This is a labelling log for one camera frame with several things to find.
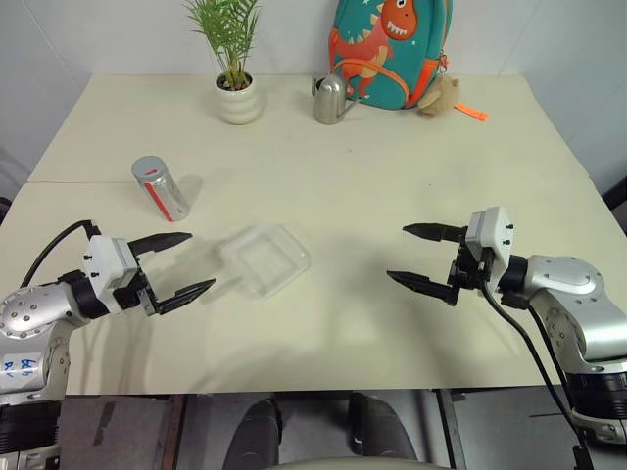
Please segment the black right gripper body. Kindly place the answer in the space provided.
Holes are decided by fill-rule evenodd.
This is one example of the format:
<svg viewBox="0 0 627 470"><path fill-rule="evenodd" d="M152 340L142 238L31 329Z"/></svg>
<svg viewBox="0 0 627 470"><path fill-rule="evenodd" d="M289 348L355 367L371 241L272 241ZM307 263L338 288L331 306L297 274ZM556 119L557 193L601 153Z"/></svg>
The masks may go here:
<svg viewBox="0 0 627 470"><path fill-rule="evenodd" d="M483 284L495 279L495 266L496 254L493 249L480 249L479 259L476 259L466 243L461 242L456 258L452 261L447 283L458 289L479 290Z"/></svg>

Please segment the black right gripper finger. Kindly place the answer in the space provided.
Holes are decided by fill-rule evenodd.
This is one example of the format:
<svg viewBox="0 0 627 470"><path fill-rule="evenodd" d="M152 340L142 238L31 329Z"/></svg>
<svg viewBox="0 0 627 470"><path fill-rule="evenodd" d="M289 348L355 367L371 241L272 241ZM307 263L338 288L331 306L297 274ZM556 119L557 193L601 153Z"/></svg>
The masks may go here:
<svg viewBox="0 0 627 470"><path fill-rule="evenodd" d="M425 240L435 242L449 241L461 244L465 240L467 226L457 227L441 223L413 223L404 226L403 230Z"/></svg>
<svg viewBox="0 0 627 470"><path fill-rule="evenodd" d="M387 270L387 275L395 282L421 295L439 299L449 306L458 301L459 288L431 281L427 276L406 272Z"/></svg>

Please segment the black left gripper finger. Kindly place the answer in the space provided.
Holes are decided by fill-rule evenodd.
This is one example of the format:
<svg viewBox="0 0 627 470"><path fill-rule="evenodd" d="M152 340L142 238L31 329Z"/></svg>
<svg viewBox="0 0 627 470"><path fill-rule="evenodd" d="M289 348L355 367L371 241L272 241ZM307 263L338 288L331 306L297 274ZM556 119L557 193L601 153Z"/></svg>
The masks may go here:
<svg viewBox="0 0 627 470"><path fill-rule="evenodd" d="M167 314L192 303L215 283L215 279L209 279L177 290L173 297L157 302L157 314Z"/></svg>
<svg viewBox="0 0 627 470"><path fill-rule="evenodd" d="M128 243L129 249L135 257L145 253L158 253L175 247L192 237L187 232L158 233L146 236Z"/></svg>

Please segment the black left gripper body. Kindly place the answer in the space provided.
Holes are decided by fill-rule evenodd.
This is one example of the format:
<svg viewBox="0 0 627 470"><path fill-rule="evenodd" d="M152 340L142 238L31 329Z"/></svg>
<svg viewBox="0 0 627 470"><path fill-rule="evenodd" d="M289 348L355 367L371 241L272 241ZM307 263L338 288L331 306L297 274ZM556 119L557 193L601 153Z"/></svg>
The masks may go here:
<svg viewBox="0 0 627 470"><path fill-rule="evenodd" d="M137 262L137 271L126 286L120 287L113 292L114 299L122 310L141 306L147 316L162 315L164 313L162 305L156 297L139 261L140 255L151 252L157 253L162 248L152 243L129 243L128 246Z"/></svg>

